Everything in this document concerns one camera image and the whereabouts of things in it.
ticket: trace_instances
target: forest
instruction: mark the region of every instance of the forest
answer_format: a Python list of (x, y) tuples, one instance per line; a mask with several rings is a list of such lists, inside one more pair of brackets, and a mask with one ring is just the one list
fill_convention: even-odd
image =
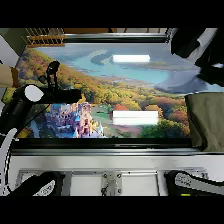
[[(38, 77), (45, 74), (49, 63), (53, 60), (55, 59), (36, 49), (26, 49), (17, 65), (20, 83), (44, 86), (38, 81)], [(187, 108), (181, 95), (92, 77), (66, 64), (60, 64), (57, 77), (61, 88), (69, 88), (72, 85), (76, 89), (81, 89), (82, 102), (87, 101), (93, 105), (107, 104), (110, 115), (113, 110), (157, 110), (159, 123), (141, 127), (139, 138), (189, 137)], [(3, 98), (4, 103), (10, 101), (13, 92), (13, 88), (8, 88)], [(125, 137), (131, 137), (131, 133), (126, 133)]]

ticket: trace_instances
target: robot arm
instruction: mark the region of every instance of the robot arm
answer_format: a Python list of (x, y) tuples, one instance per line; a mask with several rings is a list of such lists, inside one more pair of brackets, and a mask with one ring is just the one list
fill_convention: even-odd
[(16, 140), (26, 117), (34, 104), (76, 103), (82, 98), (78, 89), (61, 90), (57, 85), (56, 72), (60, 63), (51, 62), (46, 71), (48, 88), (35, 85), (26, 85), (16, 89), (11, 102), (6, 105), (0, 117), (0, 196), (3, 195), (6, 173), (8, 169), (9, 154), (12, 143)]

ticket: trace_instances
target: landscape poster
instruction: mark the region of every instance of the landscape poster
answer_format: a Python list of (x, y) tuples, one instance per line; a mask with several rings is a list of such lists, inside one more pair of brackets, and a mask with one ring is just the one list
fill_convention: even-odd
[[(113, 55), (150, 55), (149, 63), (115, 63)], [(192, 63), (171, 55), (167, 44), (66, 44), (26, 48), (17, 69), (22, 85), (44, 86), (38, 77), (58, 60), (58, 84), (81, 89), (74, 104), (53, 104), (20, 133), (20, 138), (189, 138), (184, 94), (159, 91), (155, 85), (172, 72), (197, 73)], [(8, 103), (14, 89), (8, 88)], [(28, 120), (46, 105), (33, 106)], [(113, 124), (114, 110), (158, 111), (156, 125)]]

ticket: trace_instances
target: metal bracket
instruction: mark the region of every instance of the metal bracket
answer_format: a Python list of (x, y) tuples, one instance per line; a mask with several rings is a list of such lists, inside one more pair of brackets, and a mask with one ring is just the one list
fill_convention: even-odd
[(122, 173), (103, 172), (101, 192), (102, 196), (120, 196), (122, 194)]

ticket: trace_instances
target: black border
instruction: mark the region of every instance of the black border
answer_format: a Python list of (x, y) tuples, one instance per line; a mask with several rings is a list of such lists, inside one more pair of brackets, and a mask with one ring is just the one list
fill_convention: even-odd
[[(162, 34), (71, 34), (65, 43), (165, 43)], [(191, 148), (190, 138), (110, 138), (110, 139), (19, 139), (12, 152), (20, 149), (166, 149)]]

